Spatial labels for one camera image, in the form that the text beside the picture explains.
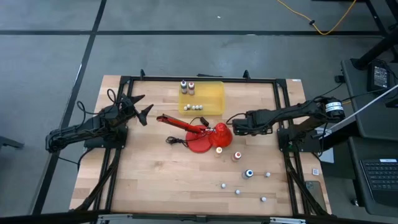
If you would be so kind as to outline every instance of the paint bottle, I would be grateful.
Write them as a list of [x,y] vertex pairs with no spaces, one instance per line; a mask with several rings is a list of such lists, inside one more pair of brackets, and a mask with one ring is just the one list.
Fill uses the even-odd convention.
[[240,158],[242,157],[242,154],[240,152],[235,152],[232,155],[232,161],[234,162],[238,162],[240,160]]
[[253,176],[253,170],[246,170],[246,171],[244,171],[243,173],[242,173],[242,178],[243,179],[248,179],[248,178],[250,178],[250,177],[252,177]]
[[185,80],[181,81],[181,92],[182,94],[187,94],[188,88],[187,88],[187,83]]
[[188,93],[189,93],[189,95],[195,94],[195,84],[193,82],[190,82],[188,84]]
[[223,148],[222,147],[217,147],[216,148],[216,154],[214,156],[219,158],[221,156],[222,152],[223,152]]

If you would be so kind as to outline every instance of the yellow tray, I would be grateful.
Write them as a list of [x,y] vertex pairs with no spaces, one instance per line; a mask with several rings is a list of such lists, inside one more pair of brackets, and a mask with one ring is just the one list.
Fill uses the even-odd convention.
[[[225,110],[225,93],[223,82],[194,82],[195,94],[182,94],[179,88],[178,111],[182,115],[220,115]],[[185,111],[184,106],[191,105],[191,109]],[[202,105],[202,110],[193,110],[193,105]]]

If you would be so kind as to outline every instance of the white cap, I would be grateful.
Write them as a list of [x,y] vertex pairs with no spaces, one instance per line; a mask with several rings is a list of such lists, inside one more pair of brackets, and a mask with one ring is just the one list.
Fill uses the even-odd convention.
[[252,177],[253,176],[253,170],[247,170],[245,173],[246,177]]
[[240,159],[242,157],[242,154],[240,152],[235,152],[234,157],[235,159]]

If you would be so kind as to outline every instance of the small white object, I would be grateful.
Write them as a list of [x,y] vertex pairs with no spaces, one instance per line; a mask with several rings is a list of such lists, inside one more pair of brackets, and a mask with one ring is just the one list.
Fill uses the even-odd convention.
[[318,169],[312,169],[312,175],[319,175]]

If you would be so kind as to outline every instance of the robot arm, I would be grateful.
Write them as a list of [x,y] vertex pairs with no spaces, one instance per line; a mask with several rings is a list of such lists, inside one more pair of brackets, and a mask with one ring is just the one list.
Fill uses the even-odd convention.
[[145,126],[147,124],[146,116],[153,105],[148,106],[141,113],[134,106],[144,96],[126,96],[122,94],[120,103],[105,107],[98,115],[88,119],[83,124],[51,131],[45,138],[46,150],[51,153],[57,152],[69,144],[97,137],[112,141],[113,138],[118,137],[117,127],[135,116]]
[[235,135],[245,136],[271,134],[272,125],[279,121],[309,116],[300,125],[294,125],[300,133],[314,130],[324,123],[338,123],[345,118],[341,101],[336,98],[317,97],[279,110],[247,111],[244,119],[233,119],[232,127]]

